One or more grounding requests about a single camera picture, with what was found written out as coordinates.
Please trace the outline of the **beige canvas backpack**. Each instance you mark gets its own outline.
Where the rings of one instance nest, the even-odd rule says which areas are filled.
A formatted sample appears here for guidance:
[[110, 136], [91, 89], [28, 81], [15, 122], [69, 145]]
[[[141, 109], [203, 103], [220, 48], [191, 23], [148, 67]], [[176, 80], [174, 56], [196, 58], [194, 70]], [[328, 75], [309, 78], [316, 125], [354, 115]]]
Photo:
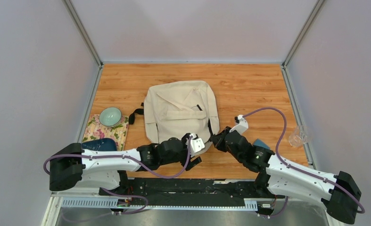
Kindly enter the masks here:
[[215, 95], [205, 81], [152, 86], [142, 107], [129, 116], [129, 124], [134, 124], [137, 114], [144, 117], [146, 136], [152, 143], [160, 144], [172, 137], [181, 139], [187, 133], [195, 133], [208, 150], [212, 145], [210, 137], [220, 129]]

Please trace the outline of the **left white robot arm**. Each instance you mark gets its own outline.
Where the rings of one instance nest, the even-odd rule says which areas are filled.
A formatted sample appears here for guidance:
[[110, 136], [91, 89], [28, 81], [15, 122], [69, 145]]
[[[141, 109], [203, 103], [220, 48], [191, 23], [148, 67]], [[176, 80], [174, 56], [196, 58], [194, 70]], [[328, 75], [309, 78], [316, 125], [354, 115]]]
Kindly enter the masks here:
[[160, 166], [180, 163], [182, 171], [201, 162], [207, 150], [203, 139], [188, 133], [182, 139], [172, 137], [160, 144], [142, 145], [125, 151], [96, 151], [71, 143], [48, 158], [43, 167], [49, 175], [49, 190], [60, 192], [76, 186], [106, 188], [117, 195], [129, 191], [129, 182], [120, 176], [130, 171], [153, 173]]

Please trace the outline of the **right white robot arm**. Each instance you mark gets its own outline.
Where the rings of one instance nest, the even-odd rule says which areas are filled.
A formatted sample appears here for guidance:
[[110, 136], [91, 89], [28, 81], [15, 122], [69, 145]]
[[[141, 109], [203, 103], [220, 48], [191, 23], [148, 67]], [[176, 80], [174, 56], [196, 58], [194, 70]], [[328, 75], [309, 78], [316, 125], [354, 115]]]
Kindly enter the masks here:
[[340, 222], [355, 223], [362, 193], [349, 173], [327, 173], [297, 164], [280, 157], [260, 140], [248, 142], [229, 127], [211, 136], [210, 141], [217, 150], [230, 153], [245, 168], [257, 173], [254, 191], [258, 196], [296, 198], [323, 208]]

